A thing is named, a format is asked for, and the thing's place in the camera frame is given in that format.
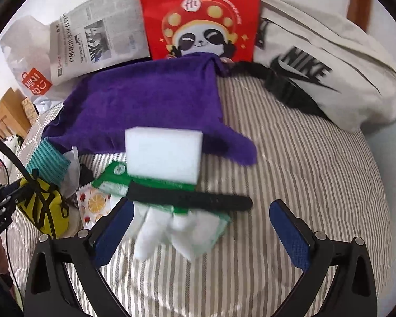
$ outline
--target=purple cloth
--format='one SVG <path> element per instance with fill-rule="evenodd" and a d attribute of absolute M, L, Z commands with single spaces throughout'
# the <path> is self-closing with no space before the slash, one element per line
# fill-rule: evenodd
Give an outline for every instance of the purple cloth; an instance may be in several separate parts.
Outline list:
<path fill-rule="evenodd" d="M 217 73 L 220 59 L 203 53 L 103 71 L 79 83 L 43 138 L 82 155 L 124 152 L 124 130 L 135 126 L 200 130 L 203 152 L 252 165 L 255 145 L 223 124 Z"/>

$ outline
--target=teal striped cloth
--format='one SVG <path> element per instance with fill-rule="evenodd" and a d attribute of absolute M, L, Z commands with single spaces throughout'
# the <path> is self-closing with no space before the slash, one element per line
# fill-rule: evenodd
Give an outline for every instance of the teal striped cloth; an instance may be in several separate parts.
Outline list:
<path fill-rule="evenodd" d="M 70 161 L 63 157 L 48 141 L 44 138 L 35 149 L 26 168 L 32 173 L 33 169 L 38 169 L 38 173 L 47 183 L 54 183 L 60 187 Z"/>

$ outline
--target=panda eye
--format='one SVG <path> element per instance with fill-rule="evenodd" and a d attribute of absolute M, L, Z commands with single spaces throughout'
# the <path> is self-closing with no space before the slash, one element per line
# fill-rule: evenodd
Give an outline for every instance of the panda eye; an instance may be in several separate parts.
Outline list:
<path fill-rule="evenodd" d="M 204 37 L 207 39 L 211 44 L 220 45 L 224 43 L 223 35 L 220 31 L 216 29 L 208 29 L 204 32 Z"/>
<path fill-rule="evenodd" d="M 192 33 L 185 33 L 182 37 L 179 39 L 179 50 L 186 51 L 189 50 L 195 42 L 195 35 Z"/>

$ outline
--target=blue gripper pad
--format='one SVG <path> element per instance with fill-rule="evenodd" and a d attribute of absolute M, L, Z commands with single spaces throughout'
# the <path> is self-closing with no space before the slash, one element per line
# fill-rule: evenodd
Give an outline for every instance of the blue gripper pad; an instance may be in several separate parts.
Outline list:
<path fill-rule="evenodd" d="M 271 203 L 268 212 L 271 225 L 279 236 L 293 265 L 305 272 L 311 264 L 309 245 L 276 200 Z"/>
<path fill-rule="evenodd" d="M 127 200 L 113 218 L 113 221 L 101 234 L 95 245 L 95 257 L 92 259 L 96 268 L 109 264 L 117 246 L 133 220 L 134 212 L 133 202 Z"/>

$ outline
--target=white sponge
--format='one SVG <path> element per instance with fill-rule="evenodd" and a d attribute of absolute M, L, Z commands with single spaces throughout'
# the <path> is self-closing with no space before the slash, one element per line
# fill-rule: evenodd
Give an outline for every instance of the white sponge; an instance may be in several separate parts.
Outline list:
<path fill-rule="evenodd" d="M 196 185 L 201 131 L 136 127 L 125 131 L 129 175 Z"/>

